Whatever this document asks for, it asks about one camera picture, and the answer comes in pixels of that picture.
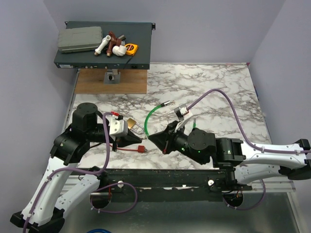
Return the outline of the red cable lock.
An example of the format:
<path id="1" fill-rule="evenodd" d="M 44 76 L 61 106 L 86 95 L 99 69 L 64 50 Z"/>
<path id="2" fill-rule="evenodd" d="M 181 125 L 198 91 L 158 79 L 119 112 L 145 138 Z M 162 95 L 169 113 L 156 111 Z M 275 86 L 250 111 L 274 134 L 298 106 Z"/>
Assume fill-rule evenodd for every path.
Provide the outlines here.
<path id="1" fill-rule="evenodd" d="M 138 153 L 146 153 L 147 152 L 147 149 L 143 145 L 139 145 L 135 149 L 132 149 L 132 148 L 119 148 L 119 147 L 117 147 L 117 150 L 133 151 L 133 152 L 138 152 Z"/>

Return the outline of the brass padlock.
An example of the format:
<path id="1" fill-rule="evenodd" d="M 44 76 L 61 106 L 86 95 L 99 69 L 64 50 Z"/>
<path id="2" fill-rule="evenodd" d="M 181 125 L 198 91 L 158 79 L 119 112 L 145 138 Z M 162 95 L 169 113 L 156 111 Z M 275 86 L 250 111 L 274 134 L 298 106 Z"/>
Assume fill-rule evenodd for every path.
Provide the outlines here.
<path id="1" fill-rule="evenodd" d="M 144 128 L 139 125 L 134 119 L 127 119 L 128 129 L 136 134 L 144 134 Z"/>

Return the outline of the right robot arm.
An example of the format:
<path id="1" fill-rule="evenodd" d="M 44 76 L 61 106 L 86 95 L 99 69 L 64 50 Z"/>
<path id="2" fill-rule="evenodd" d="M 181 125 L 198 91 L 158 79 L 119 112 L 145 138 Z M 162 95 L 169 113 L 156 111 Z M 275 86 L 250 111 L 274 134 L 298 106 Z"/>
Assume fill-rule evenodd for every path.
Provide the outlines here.
<path id="1" fill-rule="evenodd" d="M 201 165 L 212 163 L 214 168 L 224 170 L 224 186 L 229 190 L 271 177 L 311 177 L 311 161 L 307 158 L 311 148 L 306 139 L 289 145 L 248 144 L 236 138 L 217 138 L 198 128 L 185 134 L 184 129 L 175 129 L 177 124 L 168 124 L 165 130 L 150 135 L 149 140 L 163 154 L 178 151 Z"/>

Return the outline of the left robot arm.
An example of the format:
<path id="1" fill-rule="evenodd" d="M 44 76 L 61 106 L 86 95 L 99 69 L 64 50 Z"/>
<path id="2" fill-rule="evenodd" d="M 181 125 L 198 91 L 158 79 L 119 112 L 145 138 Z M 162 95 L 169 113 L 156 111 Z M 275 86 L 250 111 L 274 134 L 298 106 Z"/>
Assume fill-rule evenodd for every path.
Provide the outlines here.
<path id="1" fill-rule="evenodd" d="M 72 114 L 72 123 L 55 138 L 45 173 L 27 206 L 12 214 L 10 221 L 24 233 L 58 233 L 69 213 L 93 191 L 107 188 L 105 169 L 110 151 L 140 144 L 128 131 L 122 116 L 102 114 L 94 103 L 84 102 Z M 106 144 L 102 168 L 78 169 L 91 143 Z"/>

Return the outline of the white elbow fitting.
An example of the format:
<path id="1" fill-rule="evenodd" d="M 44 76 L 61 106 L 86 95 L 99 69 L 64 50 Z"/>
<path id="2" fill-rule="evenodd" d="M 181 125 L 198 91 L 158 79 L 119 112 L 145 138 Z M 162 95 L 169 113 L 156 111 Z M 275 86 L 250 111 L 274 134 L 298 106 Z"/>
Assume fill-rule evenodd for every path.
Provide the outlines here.
<path id="1" fill-rule="evenodd" d="M 124 56 L 126 54 L 127 47 L 120 45 L 120 46 L 114 46 L 112 48 L 112 52 L 116 56 Z"/>

